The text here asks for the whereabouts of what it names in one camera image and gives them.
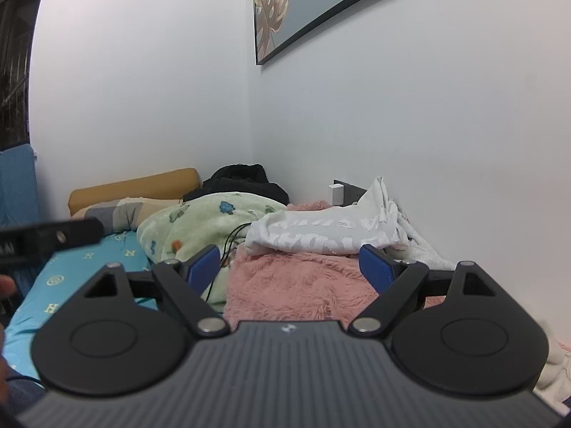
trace silver screw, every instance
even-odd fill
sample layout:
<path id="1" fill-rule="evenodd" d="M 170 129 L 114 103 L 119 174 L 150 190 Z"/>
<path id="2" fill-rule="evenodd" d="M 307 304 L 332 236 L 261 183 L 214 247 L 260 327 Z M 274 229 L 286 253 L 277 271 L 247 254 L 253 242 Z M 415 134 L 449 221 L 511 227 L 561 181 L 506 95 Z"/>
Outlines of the silver screw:
<path id="1" fill-rule="evenodd" d="M 226 322 L 220 317 L 207 317 L 206 319 L 199 320 L 197 325 L 199 330 L 204 333 L 216 333 L 224 329 Z"/>
<path id="2" fill-rule="evenodd" d="M 381 328 L 381 322 L 372 317 L 360 317 L 353 322 L 353 328 L 359 333 L 370 333 Z"/>

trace bed sheet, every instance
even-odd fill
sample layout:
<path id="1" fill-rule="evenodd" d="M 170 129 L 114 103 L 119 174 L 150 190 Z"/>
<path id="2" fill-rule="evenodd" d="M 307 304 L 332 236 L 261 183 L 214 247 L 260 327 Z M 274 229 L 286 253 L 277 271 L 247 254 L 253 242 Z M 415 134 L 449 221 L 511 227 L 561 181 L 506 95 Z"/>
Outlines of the bed sheet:
<path id="1" fill-rule="evenodd" d="M 119 262 L 126 271 L 148 270 L 150 263 L 134 231 L 106 236 L 100 244 L 54 254 L 6 328 L 3 355 L 23 375 L 38 378 L 30 345 L 39 328 L 104 264 Z M 138 301 L 156 308 L 154 300 Z"/>

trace golden leaf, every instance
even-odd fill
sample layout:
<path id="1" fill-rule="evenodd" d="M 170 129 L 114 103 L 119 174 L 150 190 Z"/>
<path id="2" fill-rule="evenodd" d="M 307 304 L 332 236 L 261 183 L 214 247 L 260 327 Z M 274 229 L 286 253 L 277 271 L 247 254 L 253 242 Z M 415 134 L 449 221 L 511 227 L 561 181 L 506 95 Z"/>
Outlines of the golden leaf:
<path id="1" fill-rule="evenodd" d="M 258 60 L 269 52 L 270 41 L 275 48 L 272 32 L 278 33 L 287 12 L 288 0 L 253 0 L 256 15 L 256 51 Z"/>

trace green blanket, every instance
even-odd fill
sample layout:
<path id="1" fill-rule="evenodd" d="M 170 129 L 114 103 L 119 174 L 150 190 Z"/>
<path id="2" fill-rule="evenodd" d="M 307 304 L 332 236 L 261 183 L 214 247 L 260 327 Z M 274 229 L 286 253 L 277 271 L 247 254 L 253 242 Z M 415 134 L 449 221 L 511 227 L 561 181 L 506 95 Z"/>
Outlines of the green blanket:
<path id="1" fill-rule="evenodd" d="M 145 219 L 137 230 L 137 241 L 155 263 L 173 258 L 186 261 L 208 244 L 218 246 L 222 255 L 224 242 L 233 229 L 283 209 L 283 204 L 257 194 L 207 194 Z M 244 241 L 246 232 L 246 229 L 239 232 L 238 243 Z M 226 303 L 228 271 L 229 266 L 221 268 L 208 299 L 218 312 L 222 312 Z"/>

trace gray ribbed surface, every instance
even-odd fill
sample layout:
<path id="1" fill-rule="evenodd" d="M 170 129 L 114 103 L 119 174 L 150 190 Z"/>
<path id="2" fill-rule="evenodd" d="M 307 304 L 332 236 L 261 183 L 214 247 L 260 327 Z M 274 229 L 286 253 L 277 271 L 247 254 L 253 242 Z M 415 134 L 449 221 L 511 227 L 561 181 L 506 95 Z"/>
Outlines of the gray ribbed surface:
<path id="1" fill-rule="evenodd" d="M 446 398 L 417 386 L 378 342 L 337 322 L 247 322 L 202 341 L 144 392 L 111 400 L 50 393 L 20 420 L 30 428 L 463 427 L 547 428 L 559 421 L 532 393 L 497 401 Z M 144 365 L 152 365 L 152 356 Z"/>

